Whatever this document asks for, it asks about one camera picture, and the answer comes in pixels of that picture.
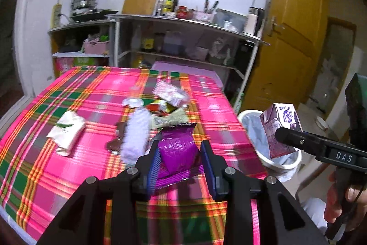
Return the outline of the white foam fruit net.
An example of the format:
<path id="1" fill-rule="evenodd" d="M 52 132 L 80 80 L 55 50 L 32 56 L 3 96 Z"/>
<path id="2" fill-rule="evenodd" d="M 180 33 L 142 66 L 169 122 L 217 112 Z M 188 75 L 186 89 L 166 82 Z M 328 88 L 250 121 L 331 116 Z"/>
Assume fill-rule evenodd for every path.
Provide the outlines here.
<path id="1" fill-rule="evenodd" d="M 127 167 L 134 166 L 146 152 L 150 135 L 150 112 L 138 107 L 129 116 L 120 149 L 120 159 Z"/>

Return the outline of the purple snack bag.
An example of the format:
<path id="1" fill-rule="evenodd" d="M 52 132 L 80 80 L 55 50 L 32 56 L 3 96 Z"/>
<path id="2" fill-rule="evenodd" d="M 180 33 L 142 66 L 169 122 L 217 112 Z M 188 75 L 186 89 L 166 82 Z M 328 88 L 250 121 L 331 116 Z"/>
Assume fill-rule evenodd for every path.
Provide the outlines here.
<path id="1" fill-rule="evenodd" d="M 194 138 L 195 123 L 163 128 L 157 134 L 161 164 L 155 189 L 163 189 L 203 173 L 202 159 Z"/>

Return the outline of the white trash bin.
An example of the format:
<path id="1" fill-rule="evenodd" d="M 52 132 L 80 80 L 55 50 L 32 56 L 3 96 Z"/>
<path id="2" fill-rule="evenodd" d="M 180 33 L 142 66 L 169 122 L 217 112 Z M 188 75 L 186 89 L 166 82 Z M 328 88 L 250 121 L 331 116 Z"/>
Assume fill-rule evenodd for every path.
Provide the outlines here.
<path id="1" fill-rule="evenodd" d="M 262 165 L 270 175 L 284 183 L 296 173 L 302 161 L 302 152 L 298 150 L 278 158 L 270 158 L 269 144 L 259 117 L 261 114 L 262 111 L 245 110 L 238 114 L 238 120 L 245 128 Z"/>

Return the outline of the metal kitchen shelf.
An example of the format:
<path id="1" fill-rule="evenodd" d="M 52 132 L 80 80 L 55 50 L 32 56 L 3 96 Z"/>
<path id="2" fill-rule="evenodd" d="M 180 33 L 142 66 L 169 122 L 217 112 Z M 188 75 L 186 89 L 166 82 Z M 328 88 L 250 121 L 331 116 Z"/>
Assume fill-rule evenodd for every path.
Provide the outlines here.
<path id="1" fill-rule="evenodd" d="M 150 64 L 164 62 L 214 71 L 221 89 L 239 111 L 258 47 L 255 35 L 216 25 L 169 17 L 109 15 L 113 58 L 117 67 L 136 67 L 138 56 Z"/>

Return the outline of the pink plaid tablecloth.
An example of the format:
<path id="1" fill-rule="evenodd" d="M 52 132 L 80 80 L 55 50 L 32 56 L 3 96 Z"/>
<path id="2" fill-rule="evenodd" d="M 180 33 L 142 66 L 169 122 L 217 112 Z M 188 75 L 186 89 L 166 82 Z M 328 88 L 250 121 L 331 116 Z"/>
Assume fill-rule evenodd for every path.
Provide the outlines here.
<path id="1" fill-rule="evenodd" d="M 35 244 L 53 217 L 89 176 L 105 179 L 125 169 L 105 149 L 116 123 L 131 114 L 122 101 L 131 86 L 144 104 L 154 101 L 159 81 L 189 94 L 189 121 L 196 124 L 196 144 L 207 139 L 227 164 L 254 178 L 266 174 L 236 114 L 216 83 L 200 75 L 112 67 L 75 67 L 45 88 L 1 137 L 1 219 L 16 236 Z M 56 153 L 47 134 L 66 111 L 86 120 L 71 154 Z"/>

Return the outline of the yellow wooden door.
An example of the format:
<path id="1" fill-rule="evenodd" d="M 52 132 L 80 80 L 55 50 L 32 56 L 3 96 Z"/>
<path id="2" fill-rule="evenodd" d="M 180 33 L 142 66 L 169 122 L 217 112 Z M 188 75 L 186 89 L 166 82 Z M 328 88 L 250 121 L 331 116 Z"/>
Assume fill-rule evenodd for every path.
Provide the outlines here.
<path id="1" fill-rule="evenodd" d="M 246 85 L 243 110 L 264 111 L 272 103 L 305 103 L 316 79 L 327 29 L 329 0 L 271 0 L 267 18 L 276 16 L 285 29 L 265 45 Z"/>

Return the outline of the clear cup with white lid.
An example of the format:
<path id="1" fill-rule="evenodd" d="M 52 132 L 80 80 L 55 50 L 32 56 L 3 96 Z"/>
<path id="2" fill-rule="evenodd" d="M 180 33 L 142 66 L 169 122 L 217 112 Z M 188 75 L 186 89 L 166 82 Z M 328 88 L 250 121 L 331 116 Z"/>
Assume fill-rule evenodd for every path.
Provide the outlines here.
<path id="1" fill-rule="evenodd" d="M 140 98 L 140 88 L 138 86 L 131 86 L 129 88 L 128 96 L 122 101 L 122 107 L 128 107 L 129 109 L 135 109 L 144 105 L 143 100 Z"/>

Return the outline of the red yellow wrapper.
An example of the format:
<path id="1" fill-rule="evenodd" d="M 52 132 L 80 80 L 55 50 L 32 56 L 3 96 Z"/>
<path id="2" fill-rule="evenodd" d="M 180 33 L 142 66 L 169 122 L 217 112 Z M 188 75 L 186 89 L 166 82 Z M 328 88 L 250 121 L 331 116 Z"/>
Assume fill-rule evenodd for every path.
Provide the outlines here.
<path id="1" fill-rule="evenodd" d="M 146 108 L 153 114 L 159 116 L 167 116 L 174 112 L 177 108 L 163 99 L 156 99 L 152 103 L 148 104 Z"/>

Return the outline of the green snack wrapper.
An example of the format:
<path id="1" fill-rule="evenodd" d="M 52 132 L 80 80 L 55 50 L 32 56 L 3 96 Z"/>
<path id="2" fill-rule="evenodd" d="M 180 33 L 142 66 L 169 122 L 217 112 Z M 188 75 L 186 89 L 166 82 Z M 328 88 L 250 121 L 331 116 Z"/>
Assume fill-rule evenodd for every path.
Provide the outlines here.
<path id="1" fill-rule="evenodd" d="M 167 116 L 151 116 L 150 128 L 160 129 L 163 127 L 176 126 L 189 122 L 189 118 L 184 109 L 178 108 Z"/>

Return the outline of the pink plastic basket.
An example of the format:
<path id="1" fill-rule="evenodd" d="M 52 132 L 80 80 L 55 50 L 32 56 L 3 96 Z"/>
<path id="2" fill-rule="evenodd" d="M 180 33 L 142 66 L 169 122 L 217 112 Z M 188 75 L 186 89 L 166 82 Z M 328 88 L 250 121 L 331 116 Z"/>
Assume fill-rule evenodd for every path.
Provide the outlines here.
<path id="1" fill-rule="evenodd" d="M 83 50 L 88 55 L 108 55 L 109 41 L 99 42 L 90 41 L 83 43 Z"/>

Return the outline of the clear plastic container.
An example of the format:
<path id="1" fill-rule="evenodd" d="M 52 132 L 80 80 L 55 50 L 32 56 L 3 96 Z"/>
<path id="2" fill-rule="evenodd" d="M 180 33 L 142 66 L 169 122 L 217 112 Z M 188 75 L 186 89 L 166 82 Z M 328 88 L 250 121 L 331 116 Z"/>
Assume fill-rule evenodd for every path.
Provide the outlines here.
<path id="1" fill-rule="evenodd" d="M 226 30 L 242 33 L 247 21 L 247 16 L 225 9 L 217 9 L 213 23 Z"/>

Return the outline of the black induction cooker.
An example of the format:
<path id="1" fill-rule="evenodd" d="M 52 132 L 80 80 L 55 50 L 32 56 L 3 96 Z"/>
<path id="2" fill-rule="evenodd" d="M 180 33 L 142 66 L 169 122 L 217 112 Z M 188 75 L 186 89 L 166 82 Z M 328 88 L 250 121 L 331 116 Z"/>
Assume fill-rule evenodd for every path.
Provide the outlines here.
<path id="1" fill-rule="evenodd" d="M 77 14 L 76 12 L 73 12 L 70 18 L 74 22 L 87 22 L 87 21 L 93 21 L 93 20 L 105 20 L 107 19 L 107 15 L 114 15 L 118 11 L 116 10 L 110 10 L 110 9 L 93 9 L 91 11 L 85 11 Z"/>

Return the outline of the yellow power strip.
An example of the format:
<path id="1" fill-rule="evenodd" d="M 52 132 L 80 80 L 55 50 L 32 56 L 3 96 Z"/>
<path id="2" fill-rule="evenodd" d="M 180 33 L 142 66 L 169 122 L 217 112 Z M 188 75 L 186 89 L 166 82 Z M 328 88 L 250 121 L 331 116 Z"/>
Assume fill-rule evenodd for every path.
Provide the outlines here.
<path id="1" fill-rule="evenodd" d="M 53 6 L 50 20 L 50 28 L 56 28 L 60 26 L 61 8 L 62 5 L 59 3 Z"/>

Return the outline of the clear plastic bottle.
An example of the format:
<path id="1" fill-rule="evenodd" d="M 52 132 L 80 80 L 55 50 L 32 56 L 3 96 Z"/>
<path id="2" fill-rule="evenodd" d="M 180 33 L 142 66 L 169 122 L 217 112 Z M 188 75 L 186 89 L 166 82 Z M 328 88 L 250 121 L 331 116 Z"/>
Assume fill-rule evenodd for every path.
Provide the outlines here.
<path id="1" fill-rule="evenodd" d="M 161 16 L 164 11 L 165 0 L 158 0 L 156 5 L 156 16 Z"/>

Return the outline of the red lid jar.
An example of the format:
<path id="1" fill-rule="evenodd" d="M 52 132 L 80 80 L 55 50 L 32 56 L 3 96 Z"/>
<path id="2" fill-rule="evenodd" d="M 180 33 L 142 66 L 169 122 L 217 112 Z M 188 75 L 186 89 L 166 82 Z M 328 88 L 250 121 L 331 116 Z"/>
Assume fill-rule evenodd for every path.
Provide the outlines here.
<path id="1" fill-rule="evenodd" d="M 176 18 L 178 19 L 186 19 L 188 14 L 188 9 L 186 6 L 179 6 L 176 11 Z"/>

